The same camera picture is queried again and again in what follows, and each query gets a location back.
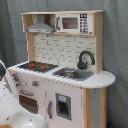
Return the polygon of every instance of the microwave door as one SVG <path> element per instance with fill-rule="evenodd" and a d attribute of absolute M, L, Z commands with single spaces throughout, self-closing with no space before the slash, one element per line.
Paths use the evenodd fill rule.
<path fill-rule="evenodd" d="M 56 15 L 57 32 L 80 33 L 80 14 Z"/>

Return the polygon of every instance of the oven window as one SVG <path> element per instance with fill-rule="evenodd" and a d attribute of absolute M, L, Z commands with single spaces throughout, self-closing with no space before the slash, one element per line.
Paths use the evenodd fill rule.
<path fill-rule="evenodd" d="M 37 101 L 31 98 L 19 95 L 20 105 L 33 114 L 38 114 Z"/>
<path fill-rule="evenodd" d="M 63 29 L 78 29 L 78 19 L 76 17 L 62 18 Z"/>

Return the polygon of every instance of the toy range hood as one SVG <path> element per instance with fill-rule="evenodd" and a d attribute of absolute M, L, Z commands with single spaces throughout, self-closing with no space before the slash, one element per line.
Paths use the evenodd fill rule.
<path fill-rule="evenodd" d="M 54 33 L 54 29 L 45 22 L 45 15 L 37 15 L 37 23 L 26 28 L 26 32 Z"/>

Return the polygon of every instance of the gray curtain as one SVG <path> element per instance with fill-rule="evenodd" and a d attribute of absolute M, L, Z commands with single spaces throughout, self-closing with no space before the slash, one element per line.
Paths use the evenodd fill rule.
<path fill-rule="evenodd" d="M 6 0 L 0 0 L 0 60 L 6 67 L 15 64 L 13 39 Z"/>
<path fill-rule="evenodd" d="M 16 63 L 27 60 L 26 37 L 22 32 L 20 13 L 105 10 L 103 66 L 104 70 L 116 76 L 116 82 L 107 88 L 107 121 L 115 128 L 128 128 L 128 0 L 7 0 L 7 5 L 12 30 L 7 38 L 10 35 L 13 37 L 10 41 L 13 44 Z M 2 32 L 5 32 L 7 26 L 3 27 Z M 6 39 L 3 40 L 3 46 L 8 44 Z"/>

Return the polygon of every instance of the toy kitchen cabinet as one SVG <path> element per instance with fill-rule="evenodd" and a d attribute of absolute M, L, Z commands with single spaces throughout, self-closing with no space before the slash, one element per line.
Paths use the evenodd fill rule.
<path fill-rule="evenodd" d="M 102 71 L 103 11 L 28 12 L 22 20 L 28 61 L 8 68 L 20 104 L 43 115 L 49 128 L 106 128 L 106 87 L 115 76 Z M 83 55 L 86 69 L 79 72 L 90 76 L 56 75 L 65 68 L 78 71 L 85 50 L 91 58 Z"/>

